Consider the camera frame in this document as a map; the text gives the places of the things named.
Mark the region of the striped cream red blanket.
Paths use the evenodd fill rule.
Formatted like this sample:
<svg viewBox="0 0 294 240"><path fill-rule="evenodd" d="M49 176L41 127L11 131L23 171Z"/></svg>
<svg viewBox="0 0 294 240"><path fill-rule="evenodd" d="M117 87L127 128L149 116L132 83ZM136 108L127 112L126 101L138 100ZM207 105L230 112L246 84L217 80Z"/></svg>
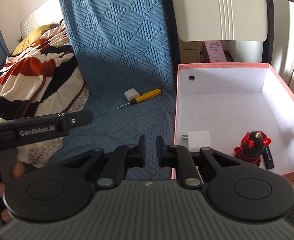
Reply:
<svg viewBox="0 0 294 240"><path fill-rule="evenodd" d="M0 122L82 110L89 89L64 22L0 69Z"/></svg>

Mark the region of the white cabinet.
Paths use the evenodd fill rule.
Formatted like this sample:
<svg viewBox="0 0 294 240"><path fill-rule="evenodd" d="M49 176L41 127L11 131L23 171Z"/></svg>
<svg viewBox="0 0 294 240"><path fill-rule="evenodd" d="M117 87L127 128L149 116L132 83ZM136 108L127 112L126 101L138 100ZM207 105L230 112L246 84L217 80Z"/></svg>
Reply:
<svg viewBox="0 0 294 240"><path fill-rule="evenodd" d="M259 41L268 34L267 0L172 0L178 37L190 41Z"/></svg>

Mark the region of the pink cardboard box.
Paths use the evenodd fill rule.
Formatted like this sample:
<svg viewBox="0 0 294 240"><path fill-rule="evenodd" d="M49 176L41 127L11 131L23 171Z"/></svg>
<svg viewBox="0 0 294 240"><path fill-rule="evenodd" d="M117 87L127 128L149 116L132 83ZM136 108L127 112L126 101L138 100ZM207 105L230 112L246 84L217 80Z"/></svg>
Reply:
<svg viewBox="0 0 294 240"><path fill-rule="evenodd" d="M266 63L180 64L174 142L183 134L209 131L211 148L228 155L244 135L271 139L273 171L294 183L294 94Z"/></svg>

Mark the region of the yellow pillow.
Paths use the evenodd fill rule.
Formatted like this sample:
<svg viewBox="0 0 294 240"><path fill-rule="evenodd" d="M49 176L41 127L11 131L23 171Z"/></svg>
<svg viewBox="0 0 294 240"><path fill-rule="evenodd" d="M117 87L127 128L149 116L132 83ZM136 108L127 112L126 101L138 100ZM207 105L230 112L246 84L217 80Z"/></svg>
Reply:
<svg viewBox="0 0 294 240"><path fill-rule="evenodd" d="M27 35L26 38L24 38L22 40L22 42L20 42L18 44L18 46L15 48L15 50L13 51L13 53L11 54L12 56L14 55L18 55L20 54L22 51L24 51L27 47L31 46L33 43L35 43L36 41L38 41L40 39L40 37L49 29L53 29L60 26L59 23L52 23L52 24L46 24L43 26L40 26L36 29L34 29L33 31L31 31L31 33L29 33L29 35Z"/></svg>

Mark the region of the small black rectangular stick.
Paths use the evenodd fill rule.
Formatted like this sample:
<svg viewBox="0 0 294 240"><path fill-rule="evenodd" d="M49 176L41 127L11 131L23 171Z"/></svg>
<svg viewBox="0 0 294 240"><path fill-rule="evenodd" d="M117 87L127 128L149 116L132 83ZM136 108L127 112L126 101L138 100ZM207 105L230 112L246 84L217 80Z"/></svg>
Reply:
<svg viewBox="0 0 294 240"><path fill-rule="evenodd" d="M265 146L262 156L263 156L265 168L267 170L273 169L275 166L274 166L274 161L273 161L269 146Z"/></svg>

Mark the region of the blue textured sofa cover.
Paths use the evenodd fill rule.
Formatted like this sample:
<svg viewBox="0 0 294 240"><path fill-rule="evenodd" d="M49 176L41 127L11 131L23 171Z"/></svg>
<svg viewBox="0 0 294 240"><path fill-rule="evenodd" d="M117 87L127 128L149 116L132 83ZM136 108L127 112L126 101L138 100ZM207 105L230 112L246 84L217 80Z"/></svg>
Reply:
<svg viewBox="0 0 294 240"><path fill-rule="evenodd" d="M171 169L158 165L156 138L174 140L176 73L163 0L59 0L67 32L90 91L85 109L90 125L73 129L50 159L57 163L94 148L106 152L146 141L144 168L132 168L129 179L162 180ZM127 105L124 92L162 93Z"/></svg>

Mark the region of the small white charger cube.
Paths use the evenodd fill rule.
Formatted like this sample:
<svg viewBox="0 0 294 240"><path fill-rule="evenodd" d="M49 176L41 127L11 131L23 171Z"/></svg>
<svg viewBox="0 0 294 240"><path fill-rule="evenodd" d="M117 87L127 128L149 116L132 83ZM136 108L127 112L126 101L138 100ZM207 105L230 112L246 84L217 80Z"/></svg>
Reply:
<svg viewBox="0 0 294 240"><path fill-rule="evenodd" d="M125 91L124 95L125 95L126 100L128 102L135 99L136 97L140 96L140 94L134 88L131 88L131 89Z"/></svg>

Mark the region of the yellow handled screwdriver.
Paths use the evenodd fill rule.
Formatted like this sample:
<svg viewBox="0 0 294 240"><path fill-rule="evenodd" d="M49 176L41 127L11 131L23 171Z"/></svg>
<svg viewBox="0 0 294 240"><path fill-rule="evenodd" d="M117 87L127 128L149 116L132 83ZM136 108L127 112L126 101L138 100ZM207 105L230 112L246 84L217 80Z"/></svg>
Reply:
<svg viewBox="0 0 294 240"><path fill-rule="evenodd" d="M161 93L162 93L162 90L160 88L156 88L154 90L151 90L147 93L140 95L139 97L136 97L135 99L133 99L133 100L121 105L121 106L118 106L117 108L120 109L120 108L127 106L127 105L134 105L134 104L141 103L143 101L154 98L154 97L160 95Z"/></svg>

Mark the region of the pink product box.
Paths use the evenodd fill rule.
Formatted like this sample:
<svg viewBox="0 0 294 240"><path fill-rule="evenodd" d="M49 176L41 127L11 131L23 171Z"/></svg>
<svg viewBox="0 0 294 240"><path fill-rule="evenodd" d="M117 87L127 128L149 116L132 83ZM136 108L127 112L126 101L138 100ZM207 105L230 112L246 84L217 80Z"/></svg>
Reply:
<svg viewBox="0 0 294 240"><path fill-rule="evenodd" d="M203 58L205 62L226 62L226 56L220 41L203 41Z"/></svg>

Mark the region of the red and black toy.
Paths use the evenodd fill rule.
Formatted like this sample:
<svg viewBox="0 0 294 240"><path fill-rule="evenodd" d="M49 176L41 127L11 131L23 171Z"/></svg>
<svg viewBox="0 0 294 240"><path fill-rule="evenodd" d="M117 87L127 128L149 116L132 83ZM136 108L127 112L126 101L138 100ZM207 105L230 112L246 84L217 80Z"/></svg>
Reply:
<svg viewBox="0 0 294 240"><path fill-rule="evenodd" d="M262 131L251 131L246 133L240 142L240 146L234 149L234 157L252 165L260 167L261 155L271 139Z"/></svg>

